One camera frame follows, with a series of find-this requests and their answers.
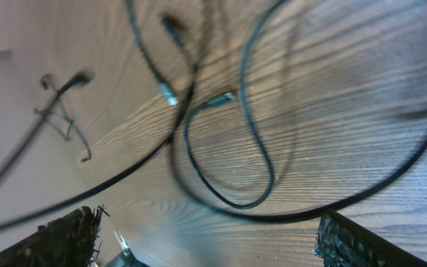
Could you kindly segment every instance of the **floor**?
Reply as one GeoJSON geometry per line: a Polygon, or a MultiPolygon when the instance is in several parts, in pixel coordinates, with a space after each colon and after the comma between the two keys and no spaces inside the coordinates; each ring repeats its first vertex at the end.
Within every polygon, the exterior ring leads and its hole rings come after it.
{"type": "MultiPolygon", "coordinates": [[[[89,186],[145,155],[170,130],[169,107],[145,66],[123,1],[20,0],[24,16],[13,60],[34,84],[49,72],[62,83],[88,69],[89,86],[66,103],[93,149],[71,142],[89,186]]],[[[194,105],[236,87],[239,48],[267,0],[212,1],[210,50],[194,105]]],[[[169,12],[188,28],[195,50],[202,1],[136,1],[148,50],[182,95],[188,69],[159,23],[169,12]]],[[[269,22],[255,50],[250,101],[277,185],[254,214],[324,205],[390,174],[427,130],[427,0],[291,1],[269,22]]],[[[40,91],[35,99],[44,100],[40,91]]],[[[262,158],[237,103],[206,111],[192,146],[217,188],[237,202],[261,194],[262,158]]],[[[211,196],[176,141],[189,185],[211,196]]],[[[319,220],[257,225],[211,214],[171,179],[166,150],[97,196],[137,258],[149,266],[321,266],[313,255],[319,220]]],[[[427,154],[406,177],[341,214],[427,260],[427,154]]]]}

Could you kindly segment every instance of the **wooden surface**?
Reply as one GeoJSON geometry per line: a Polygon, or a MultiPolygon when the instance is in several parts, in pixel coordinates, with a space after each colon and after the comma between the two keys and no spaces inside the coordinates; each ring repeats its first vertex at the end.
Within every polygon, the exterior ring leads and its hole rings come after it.
{"type": "MultiPolygon", "coordinates": [[[[22,73],[32,82],[46,72],[62,82],[84,67],[96,75],[65,98],[93,149],[93,159],[79,166],[87,186],[97,185],[156,145],[176,109],[167,106],[133,43],[123,1],[20,1],[27,15],[14,60],[22,73]]],[[[213,1],[210,53],[195,105],[236,87],[239,48],[270,4],[213,1]]],[[[201,1],[136,6],[150,54],[182,95],[188,69],[157,15],[169,11],[185,22],[194,51],[205,18],[201,1]]],[[[274,192],[249,213],[310,208],[367,188],[390,174],[427,131],[427,1],[291,1],[270,21],[248,81],[277,171],[274,192]]],[[[198,115],[191,141],[230,199],[261,194],[267,173],[237,103],[198,115]]],[[[83,147],[71,145],[78,162],[83,147]]],[[[218,202],[193,172],[180,138],[176,149],[184,178],[218,202]]],[[[312,252],[319,220],[256,225],[208,213],[177,190],[166,152],[97,196],[140,260],[150,266],[322,265],[312,252]]],[[[427,260],[427,154],[399,182],[341,213],[427,260]]]]}

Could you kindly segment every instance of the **black wire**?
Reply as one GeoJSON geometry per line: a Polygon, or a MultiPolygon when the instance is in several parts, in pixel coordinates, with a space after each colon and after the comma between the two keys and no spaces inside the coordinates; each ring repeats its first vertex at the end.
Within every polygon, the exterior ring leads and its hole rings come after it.
{"type": "Polygon", "coordinates": [[[51,100],[49,100],[46,104],[45,110],[46,113],[41,114],[40,118],[33,124],[30,130],[27,132],[25,138],[23,138],[23,142],[13,150],[13,152],[6,158],[5,161],[1,164],[0,167],[0,182],[4,180],[7,172],[14,166],[17,162],[18,158],[24,153],[24,151],[29,147],[30,143],[37,137],[39,134],[42,125],[47,120],[50,115],[50,111],[53,109],[54,105],[59,101],[62,94],[64,94],[68,89],[77,84],[85,84],[88,83],[89,78],[83,73],[77,73],[74,77],[72,77],[64,86],[62,86],[56,94],[53,96],[51,100]]]}
{"type": "MultiPolygon", "coordinates": [[[[185,147],[185,150],[187,152],[188,158],[191,161],[193,169],[196,171],[197,175],[203,181],[205,186],[207,186],[207,189],[210,192],[212,192],[216,197],[218,197],[221,201],[223,201],[225,204],[229,205],[230,207],[238,208],[238,209],[249,209],[249,208],[254,208],[254,207],[258,206],[259,204],[263,203],[268,198],[269,194],[273,191],[273,187],[274,187],[273,163],[271,162],[268,154],[266,153],[265,147],[262,144],[261,140],[255,139],[255,141],[258,144],[258,146],[260,147],[260,149],[262,148],[261,152],[263,155],[263,159],[265,160],[265,163],[268,166],[270,179],[268,181],[268,185],[267,185],[266,189],[263,191],[263,194],[261,196],[259,196],[258,199],[254,200],[253,202],[247,203],[247,204],[236,204],[234,202],[231,202],[230,200],[227,200],[224,196],[222,196],[217,190],[215,190],[215,188],[209,183],[209,181],[207,181],[207,179],[205,178],[205,175],[203,174],[201,168],[197,164],[197,162],[193,156],[192,150],[191,150],[191,144],[189,143],[189,126],[191,125],[192,118],[195,115],[197,115],[200,111],[203,111],[203,110],[206,110],[209,108],[218,107],[220,105],[224,105],[225,103],[231,101],[233,98],[234,98],[233,93],[227,92],[227,93],[222,94],[221,96],[214,97],[214,98],[210,99],[209,101],[202,103],[199,107],[194,108],[191,112],[189,112],[189,114],[185,118],[185,123],[184,123],[184,147],[185,147]]],[[[254,126],[252,126],[252,127],[254,129],[254,131],[252,131],[252,132],[256,133],[256,136],[259,137],[257,135],[256,128],[254,126]]]]}
{"type": "MultiPolygon", "coordinates": [[[[11,227],[20,225],[22,223],[34,220],[36,218],[42,217],[44,215],[48,215],[51,214],[53,212],[56,211],[60,211],[63,208],[72,206],[78,202],[81,202],[83,200],[86,200],[90,197],[93,197],[94,195],[104,191],[105,189],[108,189],[109,187],[115,185],[116,183],[122,181],[124,178],[126,178],[127,176],[129,176],[130,174],[132,174],[134,171],[136,171],[137,169],[141,168],[141,166],[143,166],[149,159],[151,159],[158,151],[159,149],[162,148],[162,146],[164,144],[167,144],[169,142],[172,141],[173,139],[173,133],[174,131],[179,127],[179,125],[181,124],[182,120],[184,119],[187,110],[189,108],[189,105],[191,104],[192,98],[193,98],[193,94],[195,91],[195,87],[196,87],[196,78],[198,76],[198,73],[200,71],[199,69],[199,65],[202,62],[202,60],[205,58],[206,54],[207,54],[207,50],[208,50],[208,42],[210,40],[210,32],[211,32],[211,23],[210,23],[210,19],[211,19],[211,15],[208,12],[208,7],[209,7],[209,0],[204,0],[205,1],[205,23],[204,23],[204,27],[203,27],[203,38],[201,40],[201,44],[200,44],[200,49],[199,49],[199,55],[197,58],[196,63],[193,65],[192,67],[192,74],[191,74],[191,83],[189,84],[189,86],[186,88],[186,95],[184,100],[182,101],[182,104],[179,106],[179,110],[178,113],[176,115],[176,119],[174,121],[173,124],[173,130],[171,131],[170,134],[168,134],[167,137],[165,137],[160,143],[159,145],[157,145],[150,153],[148,153],[146,156],[144,156],[143,158],[141,158],[138,162],[136,162],[134,165],[130,166],[129,168],[127,168],[126,170],[122,171],[121,173],[117,174],[116,176],[110,178],[109,180],[89,189],[88,191],[85,191],[81,194],[78,194],[74,197],[71,197],[69,199],[66,199],[64,201],[61,201],[59,203],[56,203],[54,205],[51,205],[49,207],[46,208],[42,208],[38,211],[34,211],[30,214],[26,214],[23,216],[20,216],[19,218],[13,219],[13,220],[9,220],[7,222],[3,222],[0,223],[0,231],[3,231],[5,229],[9,229],[11,227]]],[[[139,32],[134,31],[133,32],[134,36],[136,37],[136,35],[139,34],[139,32]]],[[[64,85],[60,90],[59,93],[62,94],[67,90],[66,86],[64,85]]],[[[56,103],[58,99],[57,97],[54,97],[54,100],[52,100],[50,102],[50,106],[48,105],[46,110],[50,111],[51,107],[56,103]]],[[[38,124],[37,125],[41,125],[44,123],[44,118],[47,114],[42,114],[42,116],[40,117],[38,124]]],[[[30,135],[29,138],[26,138],[26,140],[24,142],[30,142],[33,138],[33,135],[30,135]]]]}
{"type": "MultiPolygon", "coordinates": [[[[243,113],[247,116],[248,124],[250,125],[251,132],[254,136],[257,135],[256,128],[254,127],[254,122],[251,120],[251,111],[248,107],[248,97],[246,94],[246,73],[249,67],[249,60],[252,54],[252,50],[254,49],[255,44],[258,42],[262,29],[267,22],[267,20],[271,17],[274,11],[286,3],[287,0],[279,0],[277,1],[271,8],[269,8],[261,17],[253,29],[249,39],[247,40],[245,46],[242,51],[242,59],[239,66],[239,98],[240,103],[242,104],[243,113]]],[[[356,204],[366,198],[378,193],[383,190],[398,178],[400,178],[403,174],[406,173],[416,162],[417,160],[424,154],[427,149],[427,136],[423,139],[423,141],[417,146],[417,150],[391,175],[378,182],[375,185],[372,185],[370,188],[365,189],[364,191],[359,192],[358,194],[346,197],[345,199],[321,206],[319,208],[312,208],[307,211],[298,211],[290,214],[268,214],[268,215],[250,215],[250,214],[241,214],[233,211],[228,211],[222,208],[217,208],[214,205],[211,205],[209,202],[203,200],[201,197],[197,196],[191,189],[184,183],[179,175],[179,171],[177,170],[176,160],[175,160],[175,146],[171,144],[169,149],[169,163],[171,167],[171,172],[174,176],[174,179],[177,181],[177,185],[181,188],[181,190],[187,194],[194,202],[197,202],[200,205],[204,205],[207,208],[211,209],[213,212],[233,217],[235,219],[246,220],[251,222],[258,223],[296,223],[304,220],[310,220],[313,218],[320,217],[322,212],[332,209],[332,210],[340,210],[342,208],[348,207],[350,205],[356,204]]]]}

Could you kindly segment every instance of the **wooden table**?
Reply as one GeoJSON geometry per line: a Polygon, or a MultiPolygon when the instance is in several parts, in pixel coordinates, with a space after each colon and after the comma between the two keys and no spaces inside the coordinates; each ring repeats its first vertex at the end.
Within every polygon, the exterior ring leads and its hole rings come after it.
{"type": "MultiPolygon", "coordinates": [[[[66,96],[93,149],[79,163],[94,186],[145,155],[168,133],[176,108],[160,94],[133,43],[123,1],[21,0],[14,62],[34,84],[89,68],[95,79],[66,96]]],[[[239,51],[271,1],[212,1],[213,32],[194,105],[236,87],[239,51]]],[[[182,97],[188,69],[159,23],[175,14],[195,51],[200,0],[136,1],[156,65],[182,97]]],[[[284,213],[324,205],[390,174],[427,131],[427,0],[291,1],[269,22],[253,56],[250,101],[274,161],[277,185],[248,211],[284,213]]],[[[32,94],[42,98],[39,89],[32,94]]],[[[176,140],[192,188],[217,203],[176,140]]],[[[237,103],[198,115],[194,153],[231,200],[261,194],[267,172],[237,103]]],[[[74,140],[74,160],[85,156],[74,140]]],[[[313,255],[319,220],[287,225],[237,222],[192,204],[173,182],[163,149],[98,195],[134,254],[150,266],[321,266],[313,255]]],[[[341,211],[427,260],[427,154],[399,182],[341,211]]]]}

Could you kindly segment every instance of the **wood grain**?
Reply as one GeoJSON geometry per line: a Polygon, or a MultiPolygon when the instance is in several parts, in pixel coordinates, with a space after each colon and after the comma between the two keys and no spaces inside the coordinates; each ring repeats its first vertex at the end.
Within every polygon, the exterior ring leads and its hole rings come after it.
{"type": "MultiPolygon", "coordinates": [[[[122,1],[23,1],[32,9],[21,24],[32,26],[21,29],[29,37],[14,55],[22,71],[34,79],[44,71],[64,79],[81,67],[96,74],[66,98],[93,149],[93,159],[79,166],[87,185],[97,185],[157,145],[176,109],[167,106],[145,67],[122,1]]],[[[213,3],[195,105],[236,87],[241,45],[270,4],[213,3]]],[[[182,94],[188,69],[157,14],[168,11],[185,22],[195,52],[205,17],[201,1],[137,1],[136,7],[153,60],[182,94]]],[[[426,134],[427,1],[292,1],[265,30],[248,83],[277,172],[271,196],[249,213],[290,212],[361,191],[390,174],[426,134]]],[[[223,206],[196,177],[180,136],[183,177],[223,206]]],[[[237,103],[199,114],[191,142],[229,199],[246,202],[261,194],[265,166],[237,103]]],[[[85,155],[72,144],[78,162],[85,155]]],[[[166,153],[97,196],[141,260],[150,266],[322,265],[312,253],[318,220],[256,225],[211,214],[176,189],[166,153]]],[[[427,260],[427,154],[399,182],[341,213],[427,260]]]]}

